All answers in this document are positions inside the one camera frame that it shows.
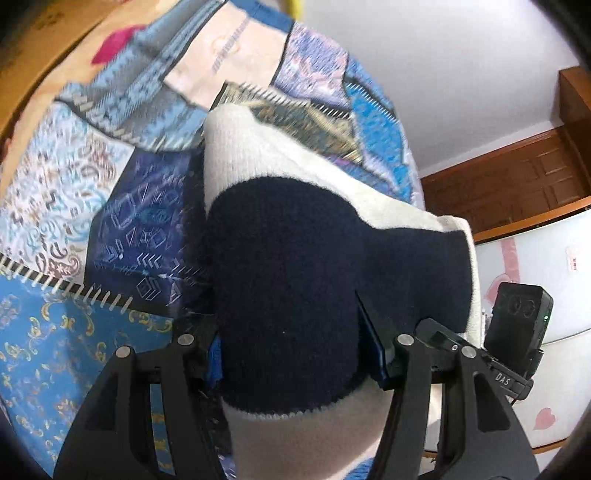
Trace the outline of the yellow curved foam tube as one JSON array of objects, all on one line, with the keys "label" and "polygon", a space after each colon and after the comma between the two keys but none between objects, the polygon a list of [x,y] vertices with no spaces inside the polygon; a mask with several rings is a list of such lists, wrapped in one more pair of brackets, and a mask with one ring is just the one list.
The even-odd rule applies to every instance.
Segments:
[{"label": "yellow curved foam tube", "polygon": [[304,0],[283,0],[283,7],[287,15],[294,20],[304,19]]}]

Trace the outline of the brown wooden wardrobe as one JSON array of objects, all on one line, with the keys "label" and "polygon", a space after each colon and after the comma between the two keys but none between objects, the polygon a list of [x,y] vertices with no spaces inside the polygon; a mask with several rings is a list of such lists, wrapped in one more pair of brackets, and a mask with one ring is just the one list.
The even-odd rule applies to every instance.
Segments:
[{"label": "brown wooden wardrobe", "polygon": [[484,243],[590,207],[590,72],[558,74],[563,124],[423,179],[427,208],[467,219]]}]

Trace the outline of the wooden lap desk board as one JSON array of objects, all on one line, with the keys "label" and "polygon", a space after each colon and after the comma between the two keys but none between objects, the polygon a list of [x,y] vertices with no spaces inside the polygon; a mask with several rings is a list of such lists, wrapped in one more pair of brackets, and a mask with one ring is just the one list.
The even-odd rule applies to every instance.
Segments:
[{"label": "wooden lap desk board", "polygon": [[102,20],[118,1],[38,1],[1,41],[1,137],[46,75]]}]

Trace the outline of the white and navy knit sweater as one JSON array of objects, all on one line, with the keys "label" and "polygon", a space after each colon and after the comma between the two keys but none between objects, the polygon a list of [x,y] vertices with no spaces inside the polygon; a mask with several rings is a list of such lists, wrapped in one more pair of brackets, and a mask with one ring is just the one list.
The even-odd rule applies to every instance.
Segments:
[{"label": "white and navy knit sweater", "polygon": [[392,394],[360,345],[365,293],[401,331],[482,340],[467,221],[384,195],[245,106],[204,125],[205,258],[221,401],[242,479],[342,479],[373,458]]}]

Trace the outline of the blue patchwork bed quilt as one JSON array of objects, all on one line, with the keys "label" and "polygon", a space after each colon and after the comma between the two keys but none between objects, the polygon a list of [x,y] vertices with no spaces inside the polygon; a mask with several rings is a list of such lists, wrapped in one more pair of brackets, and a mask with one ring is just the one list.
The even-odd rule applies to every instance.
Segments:
[{"label": "blue patchwork bed quilt", "polygon": [[1,406],[43,474],[119,346],[163,347],[177,318],[211,310],[197,260],[204,120],[245,101],[424,206],[393,103],[335,40],[256,1],[180,1],[134,28],[50,102],[1,200]]}]

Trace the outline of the white sliding wardrobe door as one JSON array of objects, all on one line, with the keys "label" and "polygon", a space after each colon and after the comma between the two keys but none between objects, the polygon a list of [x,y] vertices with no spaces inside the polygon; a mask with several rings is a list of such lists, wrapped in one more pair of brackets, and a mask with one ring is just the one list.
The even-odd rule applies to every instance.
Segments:
[{"label": "white sliding wardrobe door", "polygon": [[541,286],[554,300],[533,390],[514,406],[545,465],[590,402],[590,213],[482,243],[476,252],[485,315],[503,281]]}]

